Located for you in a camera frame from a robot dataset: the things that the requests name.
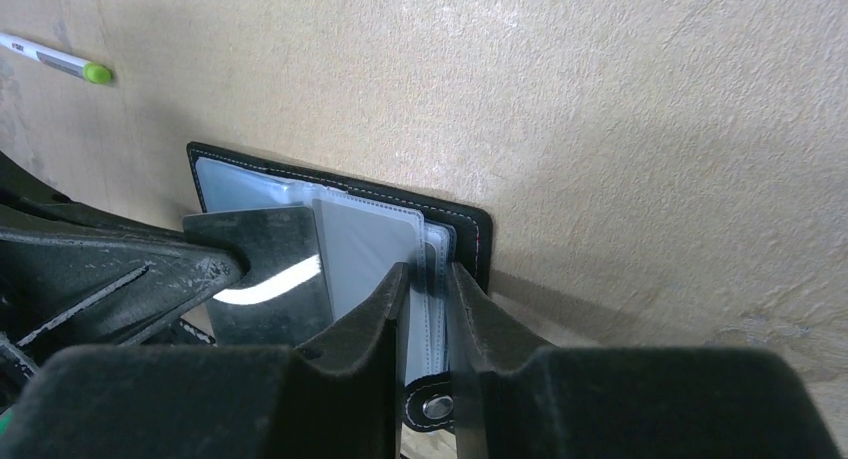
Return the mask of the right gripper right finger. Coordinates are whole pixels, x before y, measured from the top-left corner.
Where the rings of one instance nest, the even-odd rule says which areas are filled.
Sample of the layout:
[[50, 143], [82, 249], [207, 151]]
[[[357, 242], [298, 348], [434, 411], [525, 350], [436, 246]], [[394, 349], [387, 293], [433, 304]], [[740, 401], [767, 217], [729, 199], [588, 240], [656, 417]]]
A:
[[767, 351], [562, 348], [447, 279], [462, 458], [836, 458], [795, 371]]

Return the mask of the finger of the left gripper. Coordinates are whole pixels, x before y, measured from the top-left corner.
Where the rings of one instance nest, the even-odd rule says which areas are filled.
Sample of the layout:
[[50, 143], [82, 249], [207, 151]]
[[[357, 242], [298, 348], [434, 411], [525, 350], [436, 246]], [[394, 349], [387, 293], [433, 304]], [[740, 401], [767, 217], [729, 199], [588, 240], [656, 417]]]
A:
[[76, 202], [1, 157], [1, 387], [61, 349], [136, 345], [239, 280], [229, 251]]

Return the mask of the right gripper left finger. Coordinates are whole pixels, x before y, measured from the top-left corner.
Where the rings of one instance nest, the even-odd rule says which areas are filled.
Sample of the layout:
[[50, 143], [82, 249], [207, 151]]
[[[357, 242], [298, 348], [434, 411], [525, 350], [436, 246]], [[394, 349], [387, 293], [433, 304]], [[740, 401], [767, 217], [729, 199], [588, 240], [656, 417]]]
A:
[[5, 458], [396, 458], [410, 274], [303, 345], [75, 346], [26, 386]]

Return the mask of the black leather card holder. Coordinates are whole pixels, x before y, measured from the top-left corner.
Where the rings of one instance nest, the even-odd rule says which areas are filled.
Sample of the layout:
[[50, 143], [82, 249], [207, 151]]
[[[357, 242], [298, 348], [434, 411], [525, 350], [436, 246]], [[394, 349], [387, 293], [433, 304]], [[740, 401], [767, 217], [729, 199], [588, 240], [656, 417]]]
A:
[[403, 419], [417, 432], [451, 430], [447, 274], [458, 263], [479, 286], [488, 285], [491, 216], [471, 206], [217, 146], [193, 142], [187, 155], [202, 207], [198, 214], [287, 206], [313, 211], [333, 323], [358, 307], [393, 265], [408, 266]]

